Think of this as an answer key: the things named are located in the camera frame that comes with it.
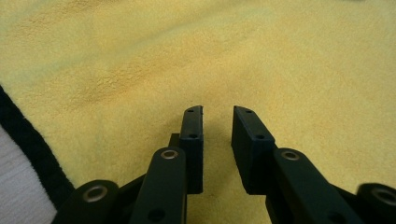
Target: black plastic linkage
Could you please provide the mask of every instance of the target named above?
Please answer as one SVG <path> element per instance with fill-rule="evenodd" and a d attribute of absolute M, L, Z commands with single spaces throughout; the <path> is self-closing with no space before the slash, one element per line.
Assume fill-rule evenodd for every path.
<path fill-rule="evenodd" d="M 112 223 L 119 187 L 108 180 L 93 180 L 76 189 L 52 223 Z"/>
<path fill-rule="evenodd" d="M 172 133 L 169 147 L 180 147 L 186 153 L 188 194 L 204 191 L 204 128 L 203 107 L 193 106 L 184 111 L 180 133 Z"/>
<path fill-rule="evenodd" d="M 294 223 L 363 223 L 347 202 L 301 152 L 274 150 L 274 176 Z"/>
<path fill-rule="evenodd" d="M 129 223 L 185 223 L 186 184 L 184 151 L 165 147 L 155 152 Z"/>
<path fill-rule="evenodd" d="M 246 192 L 267 196 L 273 223 L 396 223 L 396 189 L 364 184 L 354 195 L 331 185 L 303 153 L 278 149 L 250 109 L 234 107 L 232 146 Z"/>
<path fill-rule="evenodd" d="M 115 216 L 112 218 L 111 223 L 129 222 L 145 177 L 146 175 L 141 175 L 119 189 L 119 197 L 114 204 Z"/>
<path fill-rule="evenodd" d="M 233 107 L 233 154 L 242 183 L 248 194 L 266 194 L 270 181 L 266 155 L 276 148 L 271 135 L 256 113 L 250 109 Z"/>

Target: screw hole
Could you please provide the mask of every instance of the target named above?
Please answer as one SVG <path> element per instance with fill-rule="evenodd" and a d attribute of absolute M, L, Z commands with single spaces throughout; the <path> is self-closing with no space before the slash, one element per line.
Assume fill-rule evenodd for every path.
<path fill-rule="evenodd" d="M 375 188 L 372 190 L 372 193 L 379 201 L 396 206 L 396 195 L 393 192 L 387 189 Z"/>
<path fill-rule="evenodd" d="M 94 203 L 100 201 L 105 198 L 107 195 L 107 188 L 103 185 L 96 185 L 87 189 L 82 195 L 82 199 L 84 199 L 87 203 Z"/>
<path fill-rule="evenodd" d="M 339 224 L 347 223 L 346 218 L 337 212 L 330 212 L 327 215 L 327 217 L 332 223 L 339 223 Z"/>
<path fill-rule="evenodd" d="M 284 152 L 282 152 L 281 155 L 283 158 L 290 160 L 290 161 L 297 161 L 300 159 L 300 156 L 292 151 L 284 151 Z"/>
<path fill-rule="evenodd" d="M 178 153 L 174 150 L 166 150 L 163 153 L 161 153 L 161 156 L 166 159 L 166 160 L 172 160 L 176 158 Z"/>
<path fill-rule="evenodd" d="M 162 209 L 153 209 L 148 212 L 148 220 L 151 222 L 159 222 L 165 217 L 165 211 Z"/>

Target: yellow fabric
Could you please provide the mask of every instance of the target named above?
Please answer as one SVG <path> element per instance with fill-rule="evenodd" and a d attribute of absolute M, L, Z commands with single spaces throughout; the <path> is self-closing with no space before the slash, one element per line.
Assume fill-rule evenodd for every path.
<path fill-rule="evenodd" d="M 75 187 L 147 171 L 204 106 L 205 192 L 188 223 L 268 223 L 233 160 L 233 106 L 335 185 L 396 188 L 396 2 L 0 2 L 0 85 Z"/>

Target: black trim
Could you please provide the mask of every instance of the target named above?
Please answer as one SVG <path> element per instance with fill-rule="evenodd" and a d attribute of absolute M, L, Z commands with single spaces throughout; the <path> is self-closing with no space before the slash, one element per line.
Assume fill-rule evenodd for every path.
<path fill-rule="evenodd" d="M 74 187 L 62 171 L 50 147 L 33 125 L 0 86 L 0 124 L 20 146 L 32 163 L 38 178 L 57 210 L 73 192 Z"/>

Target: white cloth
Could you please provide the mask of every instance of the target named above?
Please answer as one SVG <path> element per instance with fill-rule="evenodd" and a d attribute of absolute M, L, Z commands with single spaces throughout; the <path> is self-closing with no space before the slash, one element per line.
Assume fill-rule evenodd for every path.
<path fill-rule="evenodd" d="M 31 163 L 0 126 L 0 223 L 51 223 L 55 214 Z"/>

